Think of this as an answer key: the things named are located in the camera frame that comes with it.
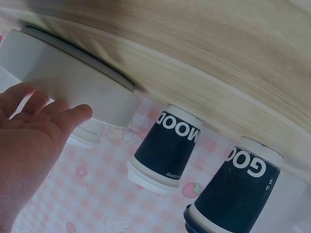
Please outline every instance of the dark blue paper cup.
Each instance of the dark blue paper cup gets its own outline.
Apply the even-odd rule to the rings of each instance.
[[[128,178],[156,193],[174,191],[202,125],[196,117],[170,105],[127,163]]]
[[[189,233],[249,233],[280,173],[283,158],[243,137],[193,205],[184,212]]]

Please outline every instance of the pink flower print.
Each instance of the pink flower print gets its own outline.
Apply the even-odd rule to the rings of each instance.
[[[83,180],[87,176],[87,170],[85,166],[76,167],[76,175]]]

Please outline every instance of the wood grain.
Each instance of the wood grain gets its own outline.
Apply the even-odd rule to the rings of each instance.
[[[311,7],[302,1],[0,0],[219,133],[254,138],[311,182]]]

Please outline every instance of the finger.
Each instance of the finger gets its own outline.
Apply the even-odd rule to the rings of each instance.
[[[35,92],[26,102],[23,110],[19,114],[15,115],[12,120],[27,122],[33,115],[40,112],[48,102],[49,98],[39,92]]]
[[[38,114],[28,120],[28,123],[34,123],[40,120],[50,120],[50,118],[64,110],[69,109],[68,104],[63,100],[56,100],[53,103],[45,106]]]
[[[7,118],[16,111],[22,100],[34,90],[25,83],[19,83],[0,94],[0,109]]]
[[[91,107],[82,104],[54,115],[50,119],[50,122],[56,124],[61,130],[64,139],[67,139],[76,127],[89,120],[92,115],[93,111]]]
[[[4,120],[4,124],[2,125],[2,130],[17,130],[21,129],[25,126],[25,122],[20,120]]]

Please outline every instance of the hand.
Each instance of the hand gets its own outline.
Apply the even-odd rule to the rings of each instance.
[[[31,95],[21,113],[10,117]],[[0,233],[11,232],[21,209],[43,183],[72,131],[92,117],[88,105],[69,109],[26,84],[0,94]]]

